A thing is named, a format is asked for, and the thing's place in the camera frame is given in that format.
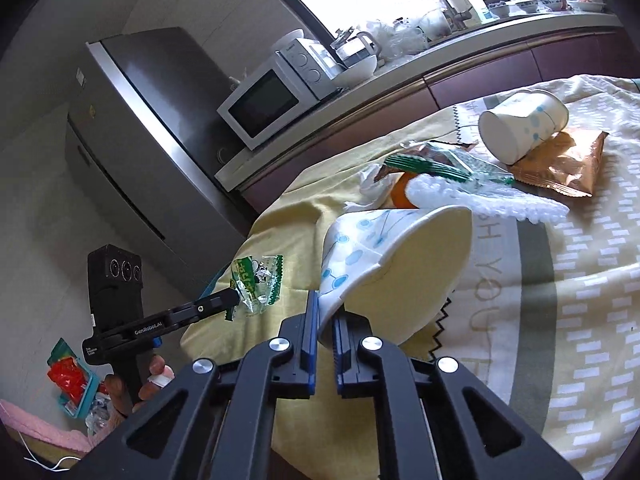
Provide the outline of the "person's left hand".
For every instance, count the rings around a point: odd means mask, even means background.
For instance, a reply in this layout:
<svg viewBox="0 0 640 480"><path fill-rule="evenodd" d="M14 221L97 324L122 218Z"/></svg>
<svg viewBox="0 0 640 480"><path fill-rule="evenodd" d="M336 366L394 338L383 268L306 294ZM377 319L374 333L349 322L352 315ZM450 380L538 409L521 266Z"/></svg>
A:
<svg viewBox="0 0 640 480"><path fill-rule="evenodd" d="M114 374L107 374L104 378L104 386L111 398L114 410L122 416L122 418L128 418L132 413L142 408L142 405L145 404L146 401L151 400L153 396L160 392L162 387L154 382L154 379L159 377L173 380L175 373L172 368L166 364L162 356L154 354L149 362L148 377L145 382L142 382L142 386L136 393L139 402L133 404L131 394L122 381L122 378Z"/></svg>

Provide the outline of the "pink sleeve forearm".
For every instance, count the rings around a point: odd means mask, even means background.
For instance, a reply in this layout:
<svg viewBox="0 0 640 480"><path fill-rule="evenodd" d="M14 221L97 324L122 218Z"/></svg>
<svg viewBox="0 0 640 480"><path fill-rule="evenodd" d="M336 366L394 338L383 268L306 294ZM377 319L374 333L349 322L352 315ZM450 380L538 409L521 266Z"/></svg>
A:
<svg viewBox="0 0 640 480"><path fill-rule="evenodd" d="M65 448L80 454L90 452L125 421L118 411L111 408L106 426L93 436L87 436L79 430L63 430L53 426L6 400L1 400L1 420L23 437L30 437L55 448Z"/></svg>

